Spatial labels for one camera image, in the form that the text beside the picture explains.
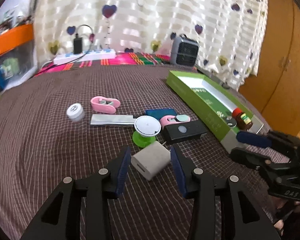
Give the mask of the person's right hand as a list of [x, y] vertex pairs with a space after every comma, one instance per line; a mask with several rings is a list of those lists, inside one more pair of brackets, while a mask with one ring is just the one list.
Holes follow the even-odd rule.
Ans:
[[277, 209], [274, 227], [281, 239], [300, 239], [300, 202], [273, 197]]

